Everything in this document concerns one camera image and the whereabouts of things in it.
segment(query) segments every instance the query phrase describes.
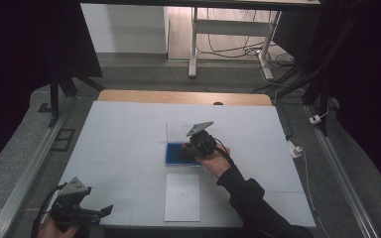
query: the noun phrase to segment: white stand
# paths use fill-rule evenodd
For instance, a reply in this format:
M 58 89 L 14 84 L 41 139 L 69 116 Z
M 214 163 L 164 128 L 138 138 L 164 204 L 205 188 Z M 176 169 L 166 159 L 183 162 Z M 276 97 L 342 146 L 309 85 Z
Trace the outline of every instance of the white stand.
M 192 16 L 192 36 L 190 48 L 190 70 L 189 77 L 196 77 L 196 34 L 214 34 L 230 36 L 253 36 L 265 37 L 265 44 L 260 53 L 258 53 L 259 62 L 262 65 L 265 78 L 273 79 L 271 69 L 268 66 L 266 55 L 271 44 L 272 37 L 277 26 L 278 18 L 281 12 L 277 12 L 270 23 L 266 22 L 237 22 L 221 20 L 199 20 L 197 18 L 197 8 L 193 10 Z

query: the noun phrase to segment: black sleeve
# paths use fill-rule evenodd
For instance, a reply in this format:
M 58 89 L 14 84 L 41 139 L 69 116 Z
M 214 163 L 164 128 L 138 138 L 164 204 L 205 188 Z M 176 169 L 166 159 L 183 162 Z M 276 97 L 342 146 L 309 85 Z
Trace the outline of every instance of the black sleeve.
M 237 167 L 232 166 L 219 179 L 217 185 L 230 192 L 230 204 L 243 219 L 246 227 L 259 234 L 273 237 L 313 237 L 306 227 L 292 226 L 264 199 L 265 190 L 251 178 L 245 180 Z

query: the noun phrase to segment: white paper sheet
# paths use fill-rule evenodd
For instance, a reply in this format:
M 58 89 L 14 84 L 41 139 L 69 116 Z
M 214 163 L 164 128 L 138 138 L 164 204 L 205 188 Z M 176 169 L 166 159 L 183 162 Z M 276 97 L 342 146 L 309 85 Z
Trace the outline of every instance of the white paper sheet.
M 199 175 L 167 175 L 165 221 L 199 221 Z

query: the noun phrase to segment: white tabletop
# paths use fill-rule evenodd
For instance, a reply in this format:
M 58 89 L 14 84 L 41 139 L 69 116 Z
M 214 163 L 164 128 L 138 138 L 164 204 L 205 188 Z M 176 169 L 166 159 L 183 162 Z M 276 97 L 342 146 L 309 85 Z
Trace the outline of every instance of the white tabletop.
M 81 207 L 114 204 L 114 226 L 241 227 L 229 194 L 201 167 L 167 167 L 166 123 L 214 121 L 207 131 L 231 149 L 246 179 L 290 223 L 315 226 L 275 107 L 94 102 L 61 182 L 92 186 Z M 200 221 L 165 222 L 167 174 L 199 175 Z

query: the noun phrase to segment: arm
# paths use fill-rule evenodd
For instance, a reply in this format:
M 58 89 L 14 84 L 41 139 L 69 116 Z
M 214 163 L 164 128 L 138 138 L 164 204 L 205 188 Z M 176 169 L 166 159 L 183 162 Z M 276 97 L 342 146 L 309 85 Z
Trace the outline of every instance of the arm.
M 65 233 L 61 232 L 58 229 L 58 226 L 55 224 L 55 221 L 48 216 L 45 220 L 45 223 L 39 230 L 38 238 L 72 238 L 74 237 L 76 231 L 79 227 L 74 226 L 70 227 Z
M 259 183 L 253 178 L 245 180 L 237 167 L 231 166 L 219 153 L 197 160 L 218 177 L 217 185 L 230 193 L 230 204 L 243 219 L 246 230 L 280 238 L 313 237 L 305 227 L 292 226 L 278 214 L 263 199 L 265 190 Z

